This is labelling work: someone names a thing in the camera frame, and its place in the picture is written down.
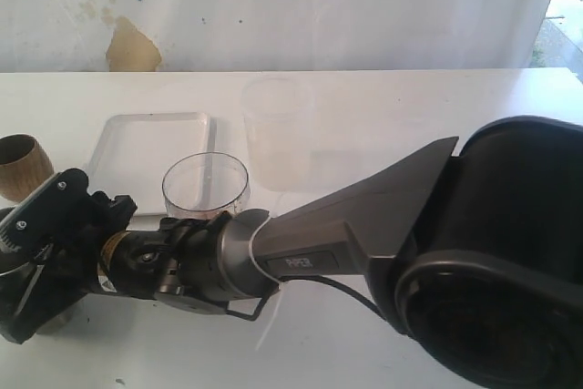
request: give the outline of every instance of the clear plastic cup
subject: clear plastic cup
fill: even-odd
[[[162,192],[170,217],[210,220],[223,211],[243,211],[251,189],[243,163],[228,154],[205,152],[172,166]]]
[[[314,99],[289,77],[261,77],[243,90],[251,174],[264,188],[297,188],[310,172]]]

